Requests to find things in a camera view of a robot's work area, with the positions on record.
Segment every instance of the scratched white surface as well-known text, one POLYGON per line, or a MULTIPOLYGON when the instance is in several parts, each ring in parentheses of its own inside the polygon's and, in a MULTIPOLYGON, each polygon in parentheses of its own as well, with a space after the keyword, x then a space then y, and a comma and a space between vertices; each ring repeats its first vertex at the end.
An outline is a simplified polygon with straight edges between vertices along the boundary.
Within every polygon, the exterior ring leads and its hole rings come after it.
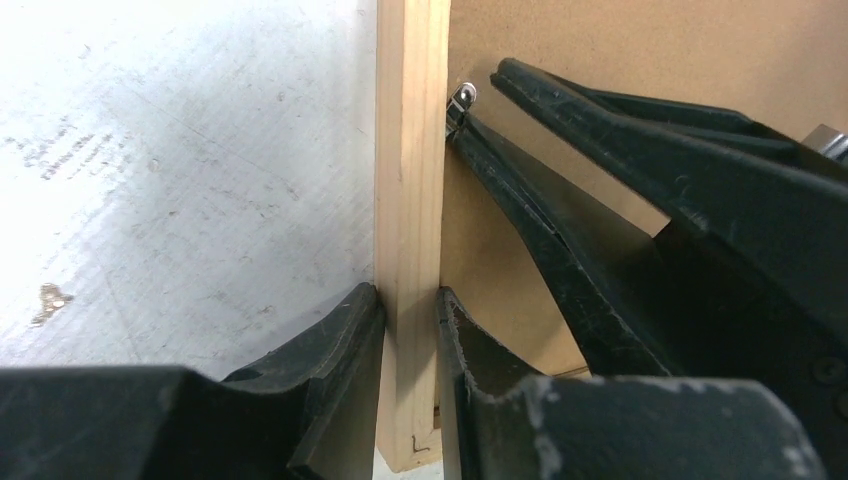
POLYGON ((0 3, 0 366, 219 378, 372 279, 375 1, 0 3), (75 300, 41 327, 39 286, 75 300))

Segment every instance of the wooden strip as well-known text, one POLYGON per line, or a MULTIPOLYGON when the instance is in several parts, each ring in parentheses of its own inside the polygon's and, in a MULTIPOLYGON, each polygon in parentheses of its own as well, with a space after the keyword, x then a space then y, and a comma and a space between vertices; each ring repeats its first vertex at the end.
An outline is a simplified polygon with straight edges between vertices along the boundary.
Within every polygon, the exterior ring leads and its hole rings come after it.
POLYGON ((450 0, 379 0, 375 281, 389 322, 377 446, 394 471, 441 457, 434 428, 450 0))

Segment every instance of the mdf board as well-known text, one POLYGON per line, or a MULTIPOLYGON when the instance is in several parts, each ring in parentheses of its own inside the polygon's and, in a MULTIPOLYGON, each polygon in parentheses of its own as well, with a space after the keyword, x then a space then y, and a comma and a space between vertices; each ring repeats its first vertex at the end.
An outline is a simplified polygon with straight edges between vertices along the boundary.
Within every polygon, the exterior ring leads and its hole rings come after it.
MULTIPOLYGON (((848 128, 848 2, 454 0, 449 90, 478 89, 472 112, 649 233, 667 222, 490 85, 515 57, 591 88, 740 110, 803 139, 848 128)), ((480 325, 548 374, 583 359, 515 229, 448 149, 443 285, 480 325)))

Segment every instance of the metal part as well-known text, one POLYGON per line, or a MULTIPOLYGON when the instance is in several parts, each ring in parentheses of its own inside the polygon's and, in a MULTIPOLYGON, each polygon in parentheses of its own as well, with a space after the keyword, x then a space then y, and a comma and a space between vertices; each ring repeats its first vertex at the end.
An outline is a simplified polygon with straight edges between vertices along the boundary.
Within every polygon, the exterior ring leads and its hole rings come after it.
POLYGON ((371 479, 372 285, 221 383, 183 367, 0 371, 2 478, 371 479))
POLYGON ((825 478, 804 429, 752 381, 553 379, 439 291, 445 478, 825 478))
POLYGON ((807 135, 803 143, 825 157, 848 166, 848 135, 839 130, 819 125, 807 135))
POLYGON ((453 95, 448 98, 447 120, 445 122, 445 138, 449 138, 453 132, 462 125, 465 113, 477 100, 477 88, 469 82, 460 85, 453 95))
POLYGON ((731 110, 593 90, 516 60, 493 85, 661 209, 651 238, 473 114, 452 135, 518 230, 589 368, 748 378, 848 476, 848 170, 731 110))

